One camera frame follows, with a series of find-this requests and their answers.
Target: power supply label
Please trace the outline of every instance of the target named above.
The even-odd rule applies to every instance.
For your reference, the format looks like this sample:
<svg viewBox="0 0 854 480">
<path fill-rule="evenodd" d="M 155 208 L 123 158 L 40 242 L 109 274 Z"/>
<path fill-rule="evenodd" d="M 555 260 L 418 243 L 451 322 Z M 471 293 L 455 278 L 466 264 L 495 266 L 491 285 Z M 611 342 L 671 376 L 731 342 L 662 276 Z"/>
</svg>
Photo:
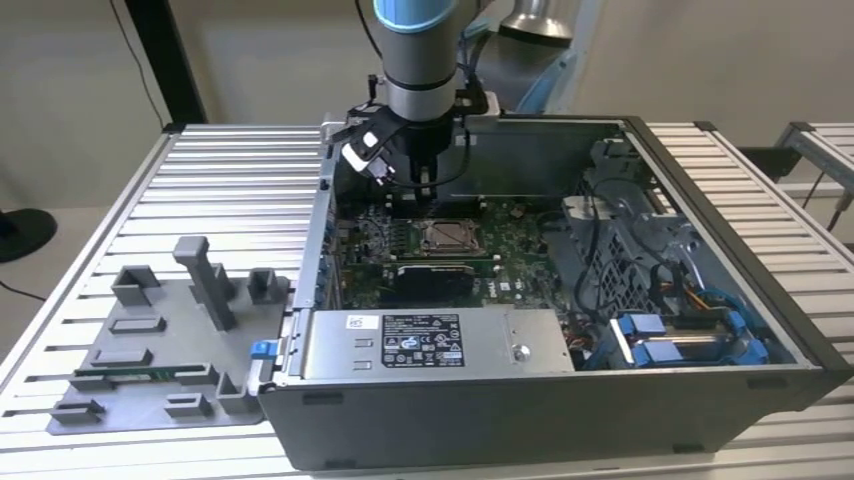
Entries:
<svg viewBox="0 0 854 480">
<path fill-rule="evenodd" d="M 383 315 L 383 365 L 464 367 L 459 315 Z"/>
</svg>

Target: black pole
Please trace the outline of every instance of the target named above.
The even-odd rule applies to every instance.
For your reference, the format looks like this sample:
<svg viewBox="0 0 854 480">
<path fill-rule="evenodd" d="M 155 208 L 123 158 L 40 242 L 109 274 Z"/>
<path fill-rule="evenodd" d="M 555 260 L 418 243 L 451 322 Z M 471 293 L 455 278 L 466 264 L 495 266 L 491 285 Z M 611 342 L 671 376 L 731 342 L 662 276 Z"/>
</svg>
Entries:
<svg viewBox="0 0 854 480">
<path fill-rule="evenodd" d="M 207 115 L 168 0 L 124 0 L 172 122 L 207 123 Z"/>
</svg>

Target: blue latch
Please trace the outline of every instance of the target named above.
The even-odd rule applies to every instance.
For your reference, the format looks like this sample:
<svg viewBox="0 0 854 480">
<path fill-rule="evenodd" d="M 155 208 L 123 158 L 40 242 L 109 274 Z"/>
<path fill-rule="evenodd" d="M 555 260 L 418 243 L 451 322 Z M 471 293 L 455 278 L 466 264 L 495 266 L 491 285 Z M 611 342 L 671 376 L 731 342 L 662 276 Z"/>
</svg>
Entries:
<svg viewBox="0 0 854 480">
<path fill-rule="evenodd" d="M 272 360 L 279 355 L 279 342 L 275 340 L 259 340 L 252 344 L 249 357 L 252 360 Z"/>
<path fill-rule="evenodd" d="M 745 318 L 741 313 L 730 312 L 726 316 L 730 327 L 733 328 L 733 333 L 737 336 L 741 336 L 747 330 L 747 323 L 745 322 Z"/>
<path fill-rule="evenodd" d="M 667 327 L 660 315 L 650 313 L 626 313 L 616 320 L 623 335 L 658 337 L 667 334 Z"/>
<path fill-rule="evenodd" d="M 679 349 L 668 340 L 642 343 L 631 349 L 631 355 L 638 367 L 674 365 L 684 360 Z"/>
</svg>

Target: blue clip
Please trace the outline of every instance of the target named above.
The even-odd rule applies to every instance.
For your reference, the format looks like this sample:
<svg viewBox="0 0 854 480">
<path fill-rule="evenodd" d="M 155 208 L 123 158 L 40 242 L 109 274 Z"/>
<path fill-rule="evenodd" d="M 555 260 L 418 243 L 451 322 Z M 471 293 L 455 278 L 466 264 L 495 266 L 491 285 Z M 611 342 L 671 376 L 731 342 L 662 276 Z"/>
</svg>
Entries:
<svg viewBox="0 0 854 480">
<path fill-rule="evenodd" d="M 658 337 L 667 335 L 667 327 L 660 315 L 651 313 L 627 313 L 616 320 L 623 335 Z"/>
<path fill-rule="evenodd" d="M 252 360 L 272 360 L 279 355 L 279 342 L 275 340 L 259 340 L 252 344 L 249 357 Z"/>
<path fill-rule="evenodd" d="M 765 365 L 769 363 L 769 350 L 759 340 L 751 338 L 741 355 L 727 357 L 735 365 Z"/>
<path fill-rule="evenodd" d="M 638 367 L 674 364 L 684 360 L 676 345 L 667 340 L 642 343 L 631 349 L 631 355 Z"/>
<path fill-rule="evenodd" d="M 730 327 L 733 328 L 733 333 L 735 333 L 737 336 L 741 336 L 747 331 L 745 317 L 742 317 L 742 314 L 738 312 L 730 312 L 726 319 L 730 323 Z"/>
</svg>

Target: slotted metal surface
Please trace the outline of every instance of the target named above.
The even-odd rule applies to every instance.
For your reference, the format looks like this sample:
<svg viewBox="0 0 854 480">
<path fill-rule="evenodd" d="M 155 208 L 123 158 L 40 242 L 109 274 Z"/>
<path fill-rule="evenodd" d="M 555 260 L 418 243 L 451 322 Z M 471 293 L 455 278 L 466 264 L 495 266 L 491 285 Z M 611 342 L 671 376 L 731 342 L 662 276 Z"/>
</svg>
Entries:
<svg viewBox="0 0 854 480">
<path fill-rule="evenodd" d="M 722 137 L 692 124 L 654 125 L 654 131 L 837 348 L 854 357 L 851 258 Z M 0 476 L 306 478 L 267 422 L 63 437 L 44 428 L 45 412 L 68 386 L 64 375 L 80 365 L 111 308 L 120 265 L 151 263 L 163 278 L 184 278 L 169 260 L 171 246 L 181 234 L 204 234 L 212 259 L 232 275 L 261 264 L 296 279 L 319 142 L 318 128 L 293 127 L 188 127 L 161 139 L 16 346 L 20 362 L 0 367 Z M 378 472 L 371 478 L 843 478 L 854 471 L 853 432 L 847 384 L 806 411 L 765 418 L 714 456 Z"/>
<path fill-rule="evenodd" d="M 794 148 L 854 192 L 854 123 L 793 123 L 778 144 Z"/>
</svg>

